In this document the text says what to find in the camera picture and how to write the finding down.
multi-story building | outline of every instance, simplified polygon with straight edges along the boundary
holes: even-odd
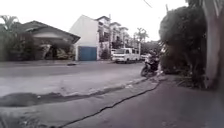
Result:
[[[131,42],[128,28],[117,22],[110,23],[106,16],[92,19],[82,15],[69,32],[81,37],[74,45],[76,60],[98,60],[104,49],[130,46]]]

garage door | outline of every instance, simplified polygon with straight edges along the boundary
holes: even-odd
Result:
[[[95,61],[97,60],[97,48],[79,46],[79,60],[80,61]]]

sky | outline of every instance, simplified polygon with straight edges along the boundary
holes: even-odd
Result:
[[[21,23],[37,20],[69,31],[75,21],[86,15],[96,19],[111,15],[112,22],[129,28],[132,36],[137,28],[147,30],[149,39],[159,39],[160,21],[169,10],[186,6],[185,0],[0,0],[0,15],[17,16]]]

house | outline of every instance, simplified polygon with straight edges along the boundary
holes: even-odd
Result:
[[[110,38],[110,18],[102,16],[98,19],[98,32],[99,32],[99,43],[100,53],[103,49],[109,49],[109,38]]]
[[[29,32],[37,46],[40,46],[37,59],[68,59],[71,52],[71,44],[75,44],[80,37],[52,27],[50,25],[31,21],[22,24],[22,29]],[[59,56],[64,52],[67,57]]]
[[[103,50],[125,47],[130,42],[128,28],[118,22],[110,23],[106,16],[92,19],[82,15],[69,32],[82,37],[74,45],[75,58],[80,61],[98,60]]]
[[[69,32],[82,37],[74,44],[75,58],[79,61],[99,59],[98,21],[87,16],[80,16]]]

windshield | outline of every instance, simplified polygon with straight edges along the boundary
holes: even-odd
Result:
[[[114,54],[124,54],[124,49],[117,49],[114,51]]]

